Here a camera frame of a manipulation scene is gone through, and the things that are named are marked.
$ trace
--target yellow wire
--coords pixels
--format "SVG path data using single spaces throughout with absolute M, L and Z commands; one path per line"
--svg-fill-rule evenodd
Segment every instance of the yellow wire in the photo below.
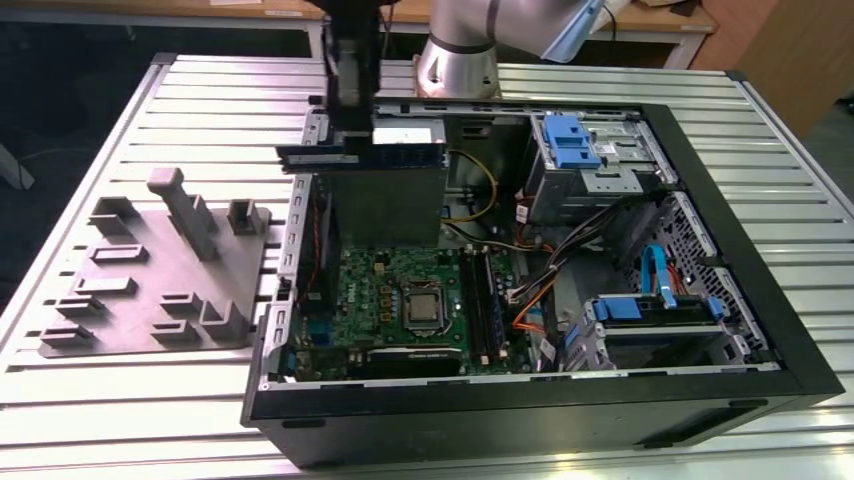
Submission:
M 475 213 L 472 215 L 468 215 L 467 217 L 443 218 L 441 219 L 441 223 L 469 222 L 475 218 L 479 218 L 495 206 L 495 202 L 497 201 L 497 181 L 495 180 L 495 177 L 492 176 L 492 172 L 489 172 L 488 168 L 485 168 L 485 165 L 483 165 L 480 160 L 477 160 L 469 153 L 467 153 L 467 152 L 464 152 L 461 150 L 448 150 L 448 153 L 456 153 L 456 154 L 461 155 L 463 157 L 465 157 L 471 161 L 471 163 L 473 163 L 477 166 L 477 168 L 480 169 L 480 171 L 484 173 L 484 175 L 489 179 L 489 185 L 492 186 L 492 197 L 489 198 L 489 203 L 487 203 L 487 205 L 483 208 L 483 210 L 480 210 L 477 213 Z

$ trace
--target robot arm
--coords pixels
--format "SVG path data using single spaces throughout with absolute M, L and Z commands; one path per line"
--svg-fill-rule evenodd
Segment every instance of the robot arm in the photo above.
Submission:
M 323 100 L 347 153 L 361 156 L 373 132 L 380 80 L 380 7 L 397 0 L 309 0 L 327 13 Z M 495 44 L 568 62 L 604 0 L 433 0 L 417 83 L 429 97 L 488 98 L 497 90 Z
M 428 97 L 488 98 L 497 90 L 495 44 L 568 62 L 604 0 L 433 0 L 417 65 Z

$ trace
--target floor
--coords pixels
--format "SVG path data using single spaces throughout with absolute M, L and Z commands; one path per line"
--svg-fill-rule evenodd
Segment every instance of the floor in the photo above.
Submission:
M 405 45 L 397 50 L 411 55 Z M 0 23 L 0 143 L 36 178 L 25 191 L 0 184 L 0 310 L 160 51 L 308 56 L 308 45 L 299 32 Z M 2 75 L 12 70 L 28 75 Z M 804 145 L 854 198 L 854 116 L 840 106 Z

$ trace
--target green motherboard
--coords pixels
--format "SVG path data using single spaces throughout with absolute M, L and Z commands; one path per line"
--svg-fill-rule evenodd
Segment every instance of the green motherboard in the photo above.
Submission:
M 497 360 L 471 354 L 464 308 L 464 289 L 471 286 L 460 275 L 460 255 L 453 249 L 341 252 L 335 317 L 312 320 L 303 327 L 323 343 L 312 353 L 313 379 L 345 379 L 348 352 L 384 347 L 459 349 L 460 375 L 519 373 L 529 368 L 524 335 L 507 332 Z M 501 251 L 487 258 L 500 291 L 515 284 L 511 257 Z

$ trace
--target wooden table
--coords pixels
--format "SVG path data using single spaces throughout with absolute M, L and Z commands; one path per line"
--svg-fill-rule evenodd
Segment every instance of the wooden table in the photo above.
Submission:
M 429 0 L 401 0 L 395 8 L 392 32 L 427 34 L 429 11 Z M 323 12 L 301 0 L 217 6 L 209 0 L 0 1 L 0 18 L 8 21 L 303 30 L 313 58 L 320 58 L 321 17 Z M 616 17 L 616 41 L 672 44 L 664 68 L 684 69 L 716 27 L 702 8 L 686 18 L 667 8 L 630 4 Z M 610 40 L 611 27 L 606 25 L 591 39 Z

